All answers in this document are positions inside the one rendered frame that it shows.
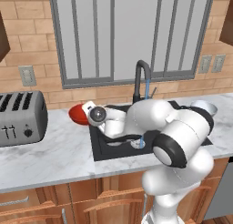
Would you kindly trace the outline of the red bowl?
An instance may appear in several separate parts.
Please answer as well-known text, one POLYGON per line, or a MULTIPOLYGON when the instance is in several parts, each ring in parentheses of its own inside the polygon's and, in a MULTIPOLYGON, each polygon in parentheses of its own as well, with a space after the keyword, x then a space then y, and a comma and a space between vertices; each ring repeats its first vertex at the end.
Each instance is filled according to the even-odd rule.
POLYGON ((71 107, 68 111, 69 117, 77 124, 88 126, 88 120, 86 117, 86 113, 82 109, 82 104, 75 105, 71 107))

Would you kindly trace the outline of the black sink basin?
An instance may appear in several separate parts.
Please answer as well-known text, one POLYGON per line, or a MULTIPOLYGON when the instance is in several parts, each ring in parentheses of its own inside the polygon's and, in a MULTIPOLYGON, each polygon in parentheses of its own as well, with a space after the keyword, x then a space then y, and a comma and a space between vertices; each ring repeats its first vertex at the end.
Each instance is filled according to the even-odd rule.
POLYGON ((142 100, 126 106, 91 107, 89 132, 94 160, 153 153, 165 165, 183 168, 208 143, 217 108, 197 100, 142 100), (144 135, 144 147, 139 147, 144 135))

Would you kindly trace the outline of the black faucet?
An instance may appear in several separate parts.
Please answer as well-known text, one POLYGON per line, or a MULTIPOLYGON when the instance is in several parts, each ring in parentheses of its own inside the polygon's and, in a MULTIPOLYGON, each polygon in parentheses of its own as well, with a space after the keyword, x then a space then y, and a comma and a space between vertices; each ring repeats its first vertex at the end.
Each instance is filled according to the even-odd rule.
MULTIPOLYGON (((151 79, 151 69, 147 62, 144 60, 138 60, 136 65, 136 77, 135 77, 135 91, 133 95, 133 102, 141 101, 140 97, 140 81, 141 81, 141 70, 144 70, 145 80, 151 79)), ((148 99, 151 99, 156 92, 156 88, 154 88, 152 94, 148 95, 148 99)))

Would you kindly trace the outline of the silver toaster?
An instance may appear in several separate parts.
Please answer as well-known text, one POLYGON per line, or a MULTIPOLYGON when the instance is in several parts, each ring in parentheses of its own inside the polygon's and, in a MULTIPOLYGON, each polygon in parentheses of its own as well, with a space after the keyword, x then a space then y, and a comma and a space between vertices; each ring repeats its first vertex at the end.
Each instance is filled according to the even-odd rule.
POLYGON ((0 93, 0 148, 41 141, 47 124, 41 91, 0 93))

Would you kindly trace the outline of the blue water stream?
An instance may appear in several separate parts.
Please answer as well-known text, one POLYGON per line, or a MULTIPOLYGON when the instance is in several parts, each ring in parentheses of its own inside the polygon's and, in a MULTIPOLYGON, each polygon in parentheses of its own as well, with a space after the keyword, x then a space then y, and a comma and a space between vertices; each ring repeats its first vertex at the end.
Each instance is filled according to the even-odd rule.
MULTIPOLYGON (((149 83, 150 83, 150 79, 146 79, 145 100, 148 99, 148 95, 149 95, 149 83)), ((139 143, 140 143, 139 147, 143 148, 144 147, 144 135, 141 136, 139 143)))

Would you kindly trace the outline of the grey framed window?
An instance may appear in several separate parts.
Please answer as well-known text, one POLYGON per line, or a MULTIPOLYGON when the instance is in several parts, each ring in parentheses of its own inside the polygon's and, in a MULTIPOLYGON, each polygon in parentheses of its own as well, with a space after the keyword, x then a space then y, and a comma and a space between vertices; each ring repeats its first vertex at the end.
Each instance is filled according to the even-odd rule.
POLYGON ((191 79, 213 0, 50 0, 64 88, 191 79))

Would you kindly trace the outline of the wooden cabinet door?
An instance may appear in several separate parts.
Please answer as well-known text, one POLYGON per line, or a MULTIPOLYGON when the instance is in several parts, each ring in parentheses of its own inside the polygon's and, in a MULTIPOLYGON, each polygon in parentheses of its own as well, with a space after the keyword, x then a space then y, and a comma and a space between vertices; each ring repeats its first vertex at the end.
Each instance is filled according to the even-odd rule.
POLYGON ((76 224, 140 224, 141 172, 72 182, 76 224))
POLYGON ((191 222, 200 224, 202 222, 222 179, 227 163, 228 158, 215 159, 213 170, 201 181, 200 186, 190 191, 179 202, 177 214, 186 224, 191 222))

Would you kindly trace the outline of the wooden drawer front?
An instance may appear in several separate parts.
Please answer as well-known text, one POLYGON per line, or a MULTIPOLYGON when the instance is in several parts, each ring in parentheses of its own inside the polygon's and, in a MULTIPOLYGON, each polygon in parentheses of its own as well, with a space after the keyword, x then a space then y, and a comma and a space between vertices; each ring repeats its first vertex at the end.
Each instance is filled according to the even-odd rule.
POLYGON ((39 198, 34 188, 19 190, 14 192, 0 193, 0 203, 12 200, 24 199, 29 196, 29 200, 25 203, 15 204, 5 207, 0 207, 0 212, 14 210, 14 209, 24 209, 31 208, 40 204, 39 198))

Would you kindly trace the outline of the grey dishwasher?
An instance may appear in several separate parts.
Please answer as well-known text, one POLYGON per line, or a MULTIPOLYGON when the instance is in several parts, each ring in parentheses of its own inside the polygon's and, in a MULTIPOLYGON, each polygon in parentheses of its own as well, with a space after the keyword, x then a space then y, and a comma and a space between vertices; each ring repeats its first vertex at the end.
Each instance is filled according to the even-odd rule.
POLYGON ((233 215, 233 162, 229 162, 204 220, 233 215))

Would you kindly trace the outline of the grey wall outlet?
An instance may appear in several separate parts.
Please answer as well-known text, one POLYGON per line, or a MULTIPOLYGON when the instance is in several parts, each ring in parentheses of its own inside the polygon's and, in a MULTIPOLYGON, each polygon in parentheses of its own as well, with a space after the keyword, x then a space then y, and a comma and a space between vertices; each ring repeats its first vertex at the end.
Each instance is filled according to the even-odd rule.
POLYGON ((209 70, 212 55, 202 56, 199 67, 199 74, 206 74, 209 70))
POLYGON ((18 70, 24 87, 36 85, 35 72, 32 66, 19 66, 18 70))
POLYGON ((225 57, 226 57, 225 55, 216 55, 215 56, 215 60, 214 60, 213 67, 211 70, 212 73, 218 73, 221 71, 223 64, 224 64, 224 61, 225 61, 225 57))

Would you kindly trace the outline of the dark brown wall cupboard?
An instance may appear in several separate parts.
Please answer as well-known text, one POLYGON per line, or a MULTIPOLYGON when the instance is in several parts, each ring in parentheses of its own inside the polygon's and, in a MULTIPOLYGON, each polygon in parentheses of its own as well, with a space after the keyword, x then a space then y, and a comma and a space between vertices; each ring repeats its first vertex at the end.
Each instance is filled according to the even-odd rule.
POLYGON ((5 24, 0 12, 0 63, 10 51, 8 37, 5 31, 5 24))
POLYGON ((227 14, 219 40, 223 43, 233 46, 233 0, 229 1, 227 14))

